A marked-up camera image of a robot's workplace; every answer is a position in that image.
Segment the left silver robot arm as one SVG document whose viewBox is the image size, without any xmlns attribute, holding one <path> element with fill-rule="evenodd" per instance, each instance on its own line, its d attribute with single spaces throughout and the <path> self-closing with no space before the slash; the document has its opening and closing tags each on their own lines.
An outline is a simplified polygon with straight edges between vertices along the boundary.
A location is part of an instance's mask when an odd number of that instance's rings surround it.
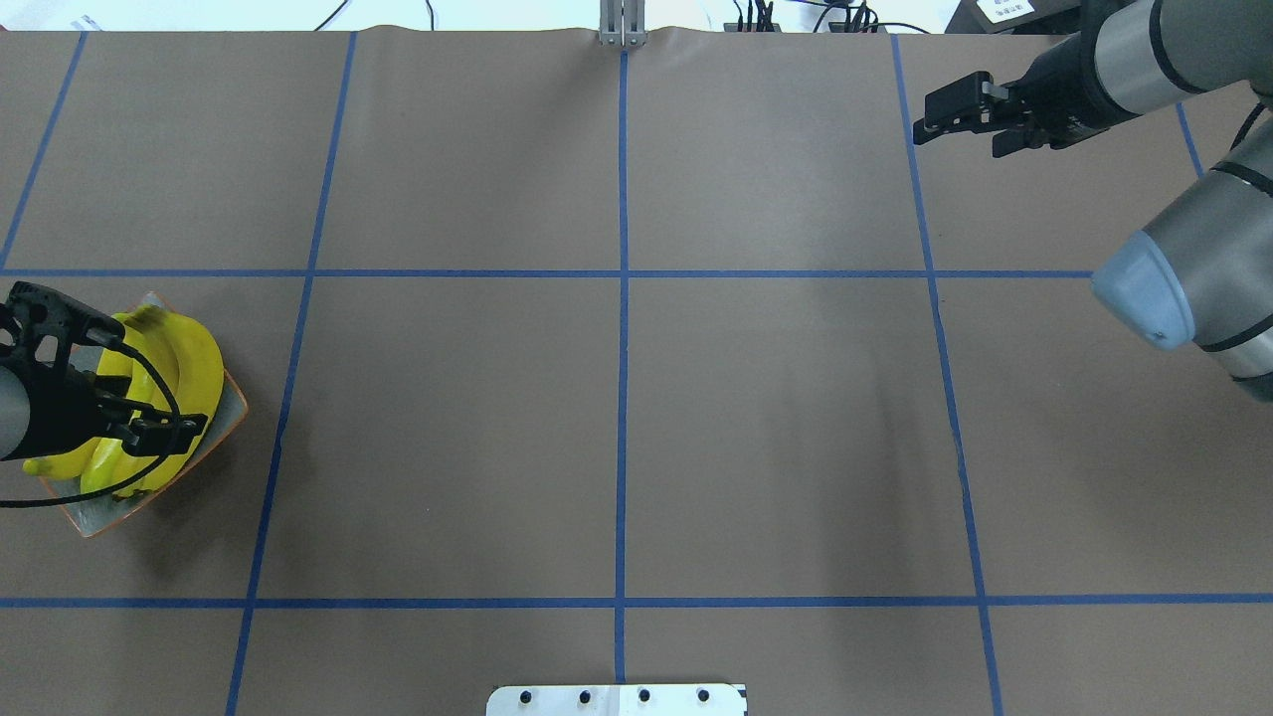
<svg viewBox="0 0 1273 716">
<path fill-rule="evenodd" d="M 187 454 L 209 426 L 207 413 L 174 414 L 123 396 L 132 380 L 9 357 L 1 368 L 3 457 L 67 454 L 109 440 L 123 454 Z"/>
</svg>

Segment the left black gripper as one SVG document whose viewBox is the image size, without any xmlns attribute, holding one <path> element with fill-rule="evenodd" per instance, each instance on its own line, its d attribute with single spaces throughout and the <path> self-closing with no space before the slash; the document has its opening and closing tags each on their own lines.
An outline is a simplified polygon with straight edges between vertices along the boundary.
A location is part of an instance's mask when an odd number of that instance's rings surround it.
<svg viewBox="0 0 1273 716">
<path fill-rule="evenodd" d="M 172 412 L 123 396 L 129 380 L 118 373 L 22 362 L 20 381 L 29 403 L 20 459 L 65 454 L 113 431 L 123 452 L 190 452 L 209 422 L 207 414 L 181 414 L 172 420 Z M 117 420 L 131 422 L 115 426 Z"/>
</svg>

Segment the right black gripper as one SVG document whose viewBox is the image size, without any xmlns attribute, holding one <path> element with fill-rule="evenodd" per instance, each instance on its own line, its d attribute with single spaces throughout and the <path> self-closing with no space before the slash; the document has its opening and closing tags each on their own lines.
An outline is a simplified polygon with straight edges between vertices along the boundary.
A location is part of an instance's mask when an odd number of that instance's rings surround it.
<svg viewBox="0 0 1273 716">
<path fill-rule="evenodd" d="M 1113 101 L 1096 76 L 1094 45 L 1074 33 L 1032 60 L 1023 76 L 997 85 L 987 70 L 927 93 L 911 141 L 922 147 L 950 134 L 987 134 L 992 158 L 1063 149 L 1113 126 Z"/>
</svg>

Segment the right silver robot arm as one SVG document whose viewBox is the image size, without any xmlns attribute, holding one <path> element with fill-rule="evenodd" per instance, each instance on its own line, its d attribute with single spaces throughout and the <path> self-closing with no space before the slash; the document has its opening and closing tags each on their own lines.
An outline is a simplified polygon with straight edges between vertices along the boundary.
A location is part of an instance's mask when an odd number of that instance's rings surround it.
<svg viewBox="0 0 1273 716">
<path fill-rule="evenodd" d="M 915 145 L 990 134 L 995 158 L 1077 141 L 1245 83 L 1270 104 L 1268 1 L 1085 1 L 1080 29 L 997 83 L 987 70 L 931 90 Z M 1249 124 L 1228 152 L 1091 276 L 1134 335 L 1192 343 L 1256 403 L 1272 395 L 1272 134 Z"/>
</svg>

